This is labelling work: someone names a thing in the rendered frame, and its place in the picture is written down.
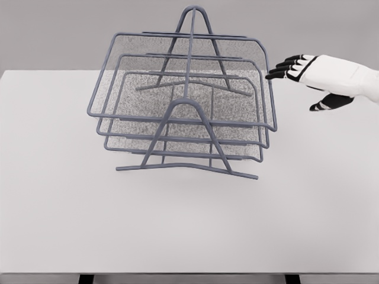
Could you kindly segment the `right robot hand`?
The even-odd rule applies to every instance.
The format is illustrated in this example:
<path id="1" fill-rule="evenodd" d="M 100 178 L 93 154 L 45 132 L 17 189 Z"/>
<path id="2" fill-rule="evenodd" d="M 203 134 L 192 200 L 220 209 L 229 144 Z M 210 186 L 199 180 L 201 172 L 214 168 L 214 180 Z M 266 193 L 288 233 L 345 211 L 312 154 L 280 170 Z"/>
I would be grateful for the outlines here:
<path id="1" fill-rule="evenodd" d="M 319 102 L 310 106 L 311 112 L 344 107 L 361 94 L 357 73 L 358 63 L 328 55 L 299 54 L 286 58 L 268 71 L 265 79 L 289 79 L 308 88 L 326 92 Z"/>

